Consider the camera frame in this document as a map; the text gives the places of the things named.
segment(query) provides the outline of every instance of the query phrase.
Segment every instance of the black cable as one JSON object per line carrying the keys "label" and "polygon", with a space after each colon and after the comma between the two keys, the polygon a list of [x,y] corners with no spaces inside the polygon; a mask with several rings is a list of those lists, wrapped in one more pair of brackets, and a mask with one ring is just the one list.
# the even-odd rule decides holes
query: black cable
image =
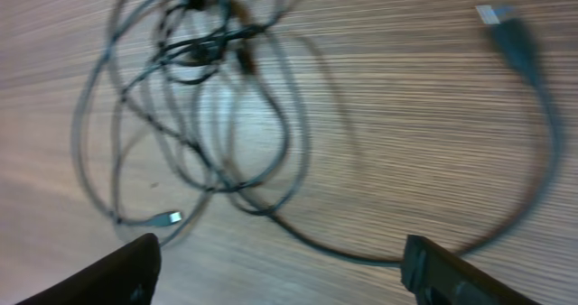
{"label": "black cable", "polygon": [[[197,218],[204,207],[207,206],[212,196],[215,194],[226,194],[231,204],[250,215],[267,216],[274,221],[287,233],[297,240],[325,254],[338,257],[343,260],[377,266],[396,267],[401,259],[398,258],[377,258],[366,255],[351,254],[331,246],[321,244],[310,237],[302,234],[282,217],[279,216],[278,210],[297,193],[302,186],[310,162],[310,140],[309,124],[305,105],[301,98],[299,88],[296,85],[290,65],[287,61],[284,49],[282,48],[276,36],[270,31],[270,27],[275,25],[283,16],[284,0],[275,0],[274,11],[269,20],[264,23],[252,23],[247,17],[243,6],[236,0],[144,0],[137,6],[133,12],[121,20],[121,14],[128,0],[118,0],[110,16],[107,28],[107,43],[102,55],[97,61],[85,89],[81,92],[79,102],[74,112],[72,121],[71,149],[74,165],[77,171],[79,182],[86,191],[95,207],[105,216],[110,217],[116,225],[125,226],[170,226],[176,223],[180,225],[174,229],[162,242],[166,245],[173,240],[181,231],[195,218]],[[215,5],[219,9],[219,25],[207,35],[195,37],[192,39],[173,42],[173,35],[181,25],[184,19],[193,17],[198,13],[205,13],[206,9]],[[154,54],[146,61],[142,71],[129,81],[125,81],[120,74],[120,67],[117,63],[116,45],[118,41],[126,34],[132,26],[150,10],[159,8],[162,10],[163,17],[157,24],[153,33],[153,44],[155,47]],[[233,24],[233,20],[238,21],[238,25]],[[270,92],[268,85],[259,76],[258,69],[253,54],[250,49],[251,39],[263,35],[267,43],[273,50],[280,68],[282,70],[284,81],[289,87],[293,105],[297,111],[297,129],[300,132],[300,162],[298,172],[294,177],[291,187],[283,196],[274,204],[264,202],[252,190],[268,180],[270,180],[278,170],[283,166],[287,154],[292,147],[291,126],[284,109],[276,102],[275,96]],[[232,146],[226,149],[223,155],[219,146],[219,160],[212,159],[207,152],[200,134],[198,122],[199,99],[203,83],[213,78],[218,73],[222,73],[221,65],[230,55],[230,51],[235,51],[235,58],[241,69],[243,85],[254,89],[260,98],[268,105],[275,114],[281,128],[281,144],[279,149],[268,166],[253,178],[241,181],[240,175],[228,164]],[[181,78],[176,75],[176,68],[200,69],[200,75],[197,78]],[[93,94],[98,83],[98,77],[103,71],[107,71],[112,86],[117,91],[117,101],[114,107],[114,113],[111,124],[111,139],[113,153],[113,169],[111,178],[111,207],[107,206],[98,195],[94,184],[91,181],[85,167],[84,144],[87,139],[90,107]],[[162,92],[164,102],[168,106],[169,114],[176,123],[176,129],[166,125],[157,115],[155,99],[151,94],[149,79],[154,73],[162,76]],[[184,84],[191,88],[192,101],[191,109],[185,115],[178,107],[178,103],[173,94],[172,85]],[[552,137],[551,161],[547,168],[547,173],[538,189],[533,202],[526,204],[517,212],[514,219],[505,222],[503,226],[492,232],[490,236],[485,236],[476,241],[473,245],[458,251],[458,254],[466,254],[475,251],[484,245],[494,242],[498,237],[505,235],[514,227],[521,218],[529,214],[536,203],[546,194],[548,187],[555,177],[556,169],[562,151],[561,141],[562,134],[558,117],[554,105],[542,81],[534,81],[536,93],[540,99]],[[134,91],[140,88],[140,99],[138,103],[133,96]],[[232,126],[233,112],[236,102],[231,103],[229,112],[229,127]],[[200,192],[200,198],[197,205],[193,208],[189,216],[182,218],[178,211],[165,211],[160,214],[145,219],[129,218],[121,214],[120,207],[120,188],[122,167],[126,155],[123,153],[122,134],[122,114],[124,110],[132,112],[141,120],[149,124],[154,129],[154,137],[161,149],[163,157],[169,168],[179,176],[190,187]],[[191,176],[187,166],[184,164],[184,153],[189,152],[197,157],[199,163],[205,170],[204,180],[198,180]]]}

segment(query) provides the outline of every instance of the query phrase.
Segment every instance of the cable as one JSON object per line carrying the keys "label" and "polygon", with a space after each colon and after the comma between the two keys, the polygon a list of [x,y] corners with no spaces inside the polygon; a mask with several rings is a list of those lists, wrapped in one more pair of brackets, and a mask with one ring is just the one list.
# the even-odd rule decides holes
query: cable
{"label": "cable", "polygon": [[[111,218],[115,225],[120,226],[171,226],[179,223],[177,228],[161,241],[161,245],[166,245],[179,235],[190,222],[200,216],[200,213],[213,196],[225,194],[235,208],[249,215],[268,217],[289,235],[324,254],[366,265],[399,266],[401,262],[399,258],[378,258],[351,254],[317,242],[296,230],[278,214],[278,210],[303,185],[309,169],[311,150],[310,129],[304,102],[284,49],[270,30],[284,14],[284,0],[275,0],[274,10],[264,23],[251,22],[247,11],[244,10],[244,6],[236,0],[144,0],[126,17],[122,18],[121,15],[127,2],[128,0],[118,0],[112,11],[107,27],[105,49],[89,74],[87,84],[79,96],[71,127],[71,153],[77,177],[80,185],[98,211],[104,216]],[[219,25],[211,30],[209,34],[204,36],[193,34],[191,39],[174,40],[173,35],[181,26],[183,20],[188,20],[199,13],[206,13],[208,9],[215,6],[219,9]],[[117,62],[116,46],[118,41],[144,15],[149,14],[154,9],[160,9],[162,12],[162,17],[153,32],[155,51],[146,61],[138,75],[130,80],[125,80],[120,74],[120,67]],[[263,201],[253,191],[253,188],[270,180],[283,166],[292,146],[292,125],[290,125],[284,108],[276,101],[275,95],[272,94],[266,81],[259,75],[251,49],[251,39],[258,35],[262,35],[266,39],[267,44],[271,47],[279,62],[284,82],[290,91],[293,107],[297,111],[295,126],[300,133],[299,144],[301,145],[301,152],[299,154],[298,171],[290,188],[273,204]],[[222,65],[226,58],[230,57],[232,51],[240,69],[242,88],[256,91],[259,98],[275,115],[281,129],[281,143],[275,156],[269,165],[248,180],[241,179],[241,175],[230,161],[233,153],[231,135],[233,135],[232,132],[234,130],[234,114],[238,108],[238,95],[234,96],[228,113],[228,130],[226,131],[228,134],[224,139],[228,145],[226,148],[223,149],[219,142],[219,134],[217,134],[219,130],[214,131],[219,144],[217,158],[208,153],[208,148],[204,143],[205,140],[198,124],[200,96],[203,89],[205,89],[203,85],[217,75],[224,79],[227,78]],[[191,69],[190,73],[195,73],[194,69],[196,69],[200,75],[197,78],[182,78],[177,75],[180,73],[177,69]],[[113,161],[110,206],[98,195],[86,169],[85,161],[85,144],[88,139],[88,130],[86,129],[89,122],[92,98],[98,85],[98,79],[104,72],[108,74],[110,83],[117,92],[117,101],[114,106],[111,123]],[[169,115],[176,124],[176,128],[163,122],[157,114],[158,101],[155,100],[151,93],[151,83],[149,82],[152,74],[159,74],[162,77],[161,88],[164,103],[168,106]],[[496,230],[492,235],[467,246],[458,251],[457,254],[473,252],[503,236],[505,232],[509,231],[523,217],[529,214],[535,204],[546,194],[555,177],[562,150],[560,124],[543,81],[539,81],[539,84],[538,81],[533,83],[550,125],[551,145],[553,147],[548,172],[542,181],[541,188],[538,190],[534,202],[522,207],[517,212],[515,220],[505,223],[505,228]],[[187,85],[191,88],[191,107],[186,110],[188,114],[182,112],[178,107],[176,97],[173,94],[172,85],[174,84]],[[139,98],[135,97],[136,91],[139,93],[141,102],[138,102]],[[130,218],[122,214],[119,185],[126,157],[121,139],[123,132],[122,119],[125,111],[131,112],[153,128],[154,138],[167,166],[188,186],[200,192],[197,204],[187,217],[183,217],[182,213],[176,210],[164,211],[143,219]],[[185,153],[194,155],[203,167],[205,175],[202,180],[194,178],[190,174],[184,163]]]}

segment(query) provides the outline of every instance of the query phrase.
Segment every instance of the wooden surface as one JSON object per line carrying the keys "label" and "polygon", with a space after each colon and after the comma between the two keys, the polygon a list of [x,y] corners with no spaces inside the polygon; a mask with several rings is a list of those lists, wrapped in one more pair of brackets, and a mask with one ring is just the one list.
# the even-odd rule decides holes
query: wooden surface
{"label": "wooden surface", "polygon": [[[487,2],[517,7],[542,43],[567,150],[540,209],[468,260],[535,300],[575,303],[578,1],[292,1],[294,11],[275,29],[303,90],[313,155],[283,215],[323,242],[379,255],[401,255],[407,234],[463,245],[506,218],[536,180],[543,153],[536,101],[492,52],[474,10]],[[81,192],[70,162],[71,110],[113,2],[0,0],[1,304],[63,280],[139,233],[115,232]],[[263,6],[257,14],[270,5],[251,2]],[[123,50],[129,69],[142,62],[139,40],[149,38],[146,25],[139,29]],[[261,63],[283,92],[273,60]],[[99,92],[89,151],[104,193],[114,95],[106,81]],[[244,171],[264,164],[278,139],[266,112],[248,105],[243,113]],[[134,118],[128,124],[142,126]],[[263,192],[279,193],[285,181]],[[150,134],[133,151],[122,189],[136,215],[187,209],[197,198],[167,169]],[[398,270],[317,254],[215,198],[192,232],[163,251],[154,304],[414,303],[399,281]]]}

